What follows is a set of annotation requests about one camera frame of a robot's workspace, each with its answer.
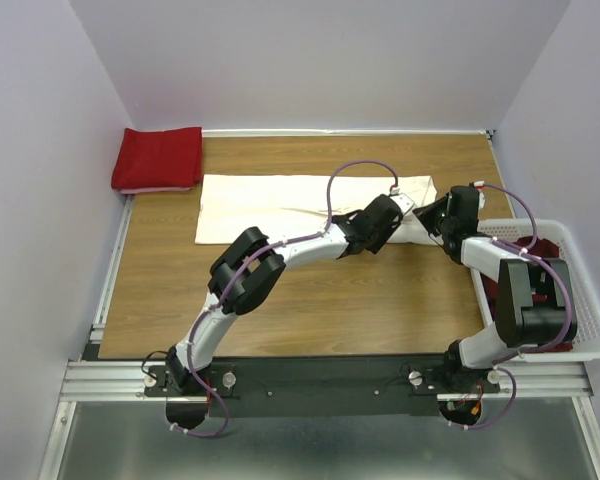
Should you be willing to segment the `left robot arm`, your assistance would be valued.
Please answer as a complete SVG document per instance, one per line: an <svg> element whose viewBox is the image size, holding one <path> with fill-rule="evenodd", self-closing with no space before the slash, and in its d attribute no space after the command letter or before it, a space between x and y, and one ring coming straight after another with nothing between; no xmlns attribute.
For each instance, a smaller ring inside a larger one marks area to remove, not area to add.
<svg viewBox="0 0 600 480"><path fill-rule="evenodd" d="M271 241L259 228L244 230L210 268L208 291L189 332L166 358L167 382L181 395L207 389L207 368L231 325L267 299L282 273L320 260L377 253L415 202L404 193L381 194L362 210L328 215L323 227Z"/></svg>

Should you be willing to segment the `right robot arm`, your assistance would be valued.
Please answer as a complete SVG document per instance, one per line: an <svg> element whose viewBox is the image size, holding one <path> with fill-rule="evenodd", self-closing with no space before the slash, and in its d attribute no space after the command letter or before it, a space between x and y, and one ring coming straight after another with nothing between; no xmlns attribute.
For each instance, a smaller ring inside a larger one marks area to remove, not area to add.
<svg viewBox="0 0 600 480"><path fill-rule="evenodd" d="M525 246L478 230L482 190L491 186L482 181L455 186L443 198L414 210L429 236L442 240L451 260L497 284L492 322L450 344L438 369L442 384L454 392L500 363L551 351L577 333L568 265L532 253L539 236L530 209L524 208L531 224Z"/></svg>

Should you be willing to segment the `white t-shirt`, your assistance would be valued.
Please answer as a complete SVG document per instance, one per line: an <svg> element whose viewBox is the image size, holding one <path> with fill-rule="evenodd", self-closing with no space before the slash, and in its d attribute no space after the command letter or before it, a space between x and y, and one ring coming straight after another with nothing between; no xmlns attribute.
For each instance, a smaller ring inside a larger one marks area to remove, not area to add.
<svg viewBox="0 0 600 480"><path fill-rule="evenodd" d="M257 226L272 240L315 233L326 223L329 176L205 175L195 243L231 244L245 229ZM333 180L334 215L364 209L380 194L389 193L393 178L338 176ZM400 177L399 188L422 207L436 200L431 176ZM405 216L389 243L433 245L412 214Z"/></svg>

